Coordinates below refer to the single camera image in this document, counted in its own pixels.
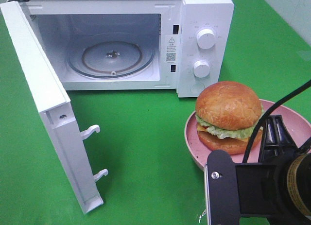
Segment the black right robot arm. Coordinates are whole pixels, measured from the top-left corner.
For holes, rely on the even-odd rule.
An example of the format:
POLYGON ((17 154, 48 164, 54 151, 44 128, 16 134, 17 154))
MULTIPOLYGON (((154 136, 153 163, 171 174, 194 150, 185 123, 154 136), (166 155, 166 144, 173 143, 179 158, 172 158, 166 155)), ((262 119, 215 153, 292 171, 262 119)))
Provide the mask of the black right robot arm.
POLYGON ((297 147, 280 115, 263 127, 257 164, 236 166, 242 215, 272 225, 311 223, 311 140, 297 147))

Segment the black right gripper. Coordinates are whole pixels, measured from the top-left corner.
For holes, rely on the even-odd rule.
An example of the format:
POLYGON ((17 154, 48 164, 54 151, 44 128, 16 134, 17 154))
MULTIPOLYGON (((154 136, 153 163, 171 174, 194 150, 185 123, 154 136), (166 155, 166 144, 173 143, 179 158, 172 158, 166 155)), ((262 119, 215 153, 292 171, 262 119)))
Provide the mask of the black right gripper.
POLYGON ((281 115, 269 116, 260 144, 259 163, 235 167, 241 215, 298 215, 290 198, 287 173, 297 145, 281 115))

